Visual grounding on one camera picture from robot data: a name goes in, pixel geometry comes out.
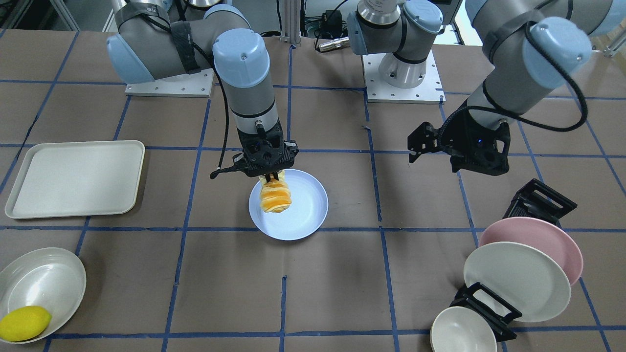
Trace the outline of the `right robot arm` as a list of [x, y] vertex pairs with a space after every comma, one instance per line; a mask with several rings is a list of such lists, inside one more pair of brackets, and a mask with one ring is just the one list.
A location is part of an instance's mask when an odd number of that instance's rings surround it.
[[115, 20], [118, 33], [107, 39], [107, 51], [123, 82], [215, 72], [242, 152], [233, 157], [233, 166], [219, 166], [211, 178], [241, 171], [264, 182], [284, 179], [299, 149], [283, 138], [265, 42], [238, 9], [218, 4], [199, 20], [170, 22], [158, 2], [128, 0]]

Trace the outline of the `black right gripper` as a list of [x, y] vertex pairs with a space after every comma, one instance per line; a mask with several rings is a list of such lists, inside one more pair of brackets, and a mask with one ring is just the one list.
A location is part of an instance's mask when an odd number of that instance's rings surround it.
[[283, 140], [283, 129], [277, 121], [267, 132], [248, 134], [241, 130], [238, 136], [242, 153], [233, 156], [233, 166], [215, 170], [210, 174], [215, 179], [218, 174], [241, 171], [248, 177], [264, 176], [264, 183], [280, 181], [280, 170], [294, 165], [299, 148], [294, 140]]

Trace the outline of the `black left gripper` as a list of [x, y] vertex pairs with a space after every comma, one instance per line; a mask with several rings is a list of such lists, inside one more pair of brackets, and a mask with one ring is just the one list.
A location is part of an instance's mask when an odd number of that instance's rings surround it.
[[414, 163], [426, 153], [444, 152], [451, 156], [454, 173], [460, 169], [490, 176], [509, 171], [510, 129], [501, 120], [495, 130], [483, 127], [468, 109], [455, 111], [439, 129], [421, 123], [407, 138], [408, 161]]

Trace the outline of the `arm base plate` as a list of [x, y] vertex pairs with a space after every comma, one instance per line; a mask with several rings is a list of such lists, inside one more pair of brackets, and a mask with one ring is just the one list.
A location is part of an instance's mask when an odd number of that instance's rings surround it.
[[[384, 53], [367, 54], [361, 57], [369, 102], [421, 104], [445, 102], [444, 89], [432, 51], [418, 69], [406, 69], [400, 74], [397, 74], [397, 71], [383, 74], [380, 67], [382, 67], [384, 57]], [[396, 78], [405, 82], [408, 82], [409, 78], [415, 78], [419, 84], [412, 88], [396, 87], [390, 84]]]
[[125, 94], [143, 97], [210, 98], [213, 81], [213, 70], [208, 68], [199, 73], [184, 73], [154, 82], [129, 83]]

